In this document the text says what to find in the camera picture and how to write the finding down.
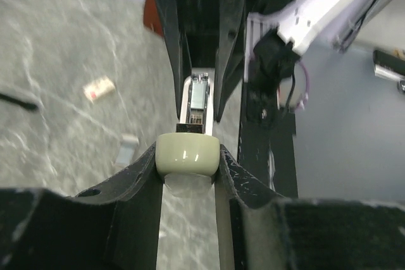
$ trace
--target gray marble floor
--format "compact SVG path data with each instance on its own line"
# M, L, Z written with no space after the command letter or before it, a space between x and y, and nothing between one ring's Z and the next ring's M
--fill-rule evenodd
M0 102L0 187L76 195L117 172L121 133L137 155L174 131L175 101L164 42L129 0L0 0L0 92L39 113ZM82 87L103 75L117 91L91 104ZM235 154L240 88L217 136ZM158 269L219 269L213 192L201 200L164 192Z

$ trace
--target white mechanical part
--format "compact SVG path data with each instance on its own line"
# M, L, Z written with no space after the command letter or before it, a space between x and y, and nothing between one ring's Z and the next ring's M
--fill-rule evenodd
M315 38L354 0L305 0L289 6L278 21L278 35L294 43L293 51L303 55Z
M184 82L180 124L202 125L202 133L168 133L156 141L156 169L177 197L200 197L212 187L220 163L220 141L213 131L213 82L207 73Z

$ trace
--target red and white package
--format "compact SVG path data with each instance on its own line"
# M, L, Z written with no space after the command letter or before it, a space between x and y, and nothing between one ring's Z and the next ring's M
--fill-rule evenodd
M86 98L94 102L98 98L115 91L115 85L107 76L104 76L88 83L83 89Z

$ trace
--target purple cable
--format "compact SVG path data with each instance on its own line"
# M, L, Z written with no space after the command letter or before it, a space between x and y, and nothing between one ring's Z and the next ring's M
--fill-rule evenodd
M297 106L295 108L295 110L298 109L304 109L306 103L308 102L308 95L309 95L309 74L308 74L308 70L305 67L305 65L302 63L302 61L298 61L298 65L302 68L302 70L304 71L305 74L305 81L306 81L306 87L305 87L305 93L301 94L301 99L299 100L299 102L297 103Z

